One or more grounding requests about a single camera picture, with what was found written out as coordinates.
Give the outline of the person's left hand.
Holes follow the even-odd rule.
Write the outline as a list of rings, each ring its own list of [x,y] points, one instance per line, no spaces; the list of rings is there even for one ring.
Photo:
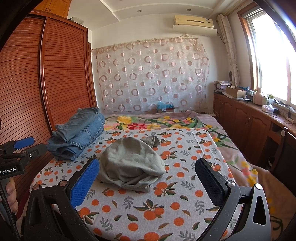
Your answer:
[[[18,212],[18,201],[16,199],[16,185],[14,179],[11,177],[9,182],[6,184],[6,192],[8,194],[7,201],[10,206],[11,212],[16,214]]]

